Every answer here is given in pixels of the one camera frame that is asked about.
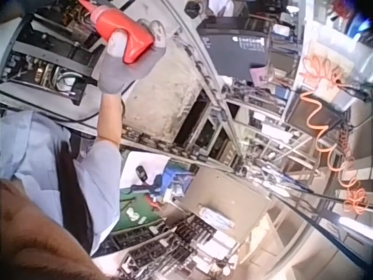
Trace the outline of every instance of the red squeeze bottle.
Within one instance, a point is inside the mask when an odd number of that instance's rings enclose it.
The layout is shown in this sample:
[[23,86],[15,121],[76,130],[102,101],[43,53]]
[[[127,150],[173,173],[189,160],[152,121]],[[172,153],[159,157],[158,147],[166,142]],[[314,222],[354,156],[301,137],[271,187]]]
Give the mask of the red squeeze bottle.
[[97,32],[107,42],[118,29],[127,32],[127,47],[123,56],[126,64],[134,63],[154,43],[151,35],[143,26],[124,15],[119,9],[96,6],[87,0],[79,0],[91,14]]

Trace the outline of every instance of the gloved hand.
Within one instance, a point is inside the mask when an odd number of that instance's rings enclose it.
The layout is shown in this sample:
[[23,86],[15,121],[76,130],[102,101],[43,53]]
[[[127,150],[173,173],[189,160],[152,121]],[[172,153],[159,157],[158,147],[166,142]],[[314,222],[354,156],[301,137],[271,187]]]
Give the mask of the gloved hand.
[[139,20],[154,36],[154,44],[133,64],[125,64],[123,55],[127,44],[127,35],[118,30],[109,39],[106,54],[100,67],[98,88],[103,93],[121,93],[129,83],[144,78],[154,68],[166,52],[166,31],[163,25],[155,20],[151,23]]

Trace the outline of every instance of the human hair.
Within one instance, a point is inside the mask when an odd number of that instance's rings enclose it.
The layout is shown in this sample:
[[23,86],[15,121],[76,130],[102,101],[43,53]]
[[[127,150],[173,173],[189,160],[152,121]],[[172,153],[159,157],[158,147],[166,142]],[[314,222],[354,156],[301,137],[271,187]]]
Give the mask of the human hair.
[[93,221],[78,182],[69,144],[62,142],[55,154],[64,228],[90,254],[93,244]]
[[50,267],[27,267],[1,261],[1,275],[7,280],[102,280],[89,271],[67,271]]

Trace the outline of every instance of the black cable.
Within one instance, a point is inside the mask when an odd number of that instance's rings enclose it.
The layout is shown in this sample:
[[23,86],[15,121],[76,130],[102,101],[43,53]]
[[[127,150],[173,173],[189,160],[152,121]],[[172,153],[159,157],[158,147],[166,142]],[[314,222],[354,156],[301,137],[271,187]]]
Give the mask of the black cable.
[[[133,81],[133,82],[131,82],[123,91],[122,91],[122,93],[121,93],[121,96],[123,96],[125,93],[126,93],[126,91],[133,85],[135,83],[135,81]],[[21,103],[23,103],[23,104],[27,104],[27,105],[29,105],[29,106],[33,106],[33,107],[35,107],[35,108],[37,108],[37,109],[40,109],[40,110],[42,110],[42,111],[49,111],[49,110],[47,110],[47,109],[44,109],[44,108],[42,108],[42,107],[40,107],[40,106],[38,106],[38,105],[35,105],[35,104],[32,104],[32,103],[30,103],[30,102],[27,102],[27,101],[25,101],[25,100],[22,100],[22,99],[20,99],[20,98],[18,98],[18,97],[15,97],[15,96],[12,96],[12,95],[10,95],[9,93],[6,93],[6,92],[4,92],[3,90],[0,90],[0,95],[4,95],[4,96],[6,96],[6,97],[8,97],[8,98],[11,98],[11,99],[13,99],[13,100],[16,100],[16,101],[18,101],[18,102],[21,102]],[[98,111],[96,112],[96,113],[94,113],[94,114],[92,114],[92,115],[90,115],[90,116],[88,116],[88,117],[85,117],[85,118],[81,118],[81,119],[79,119],[79,120],[73,120],[73,119],[69,119],[69,118],[67,118],[67,117],[65,117],[64,119],[63,118],[58,118],[58,117],[54,117],[53,115],[51,116],[51,115],[49,115],[49,114],[45,114],[45,113],[43,113],[43,112],[40,112],[40,114],[42,114],[42,115],[44,115],[44,116],[46,116],[46,117],[48,117],[48,118],[50,118],[51,120],[53,120],[53,121],[55,121],[55,122],[58,122],[58,123],[69,123],[69,124],[81,124],[81,123],[85,123],[86,121],[89,121],[89,120],[91,120],[92,118],[94,118],[94,117],[97,117],[98,116]]]

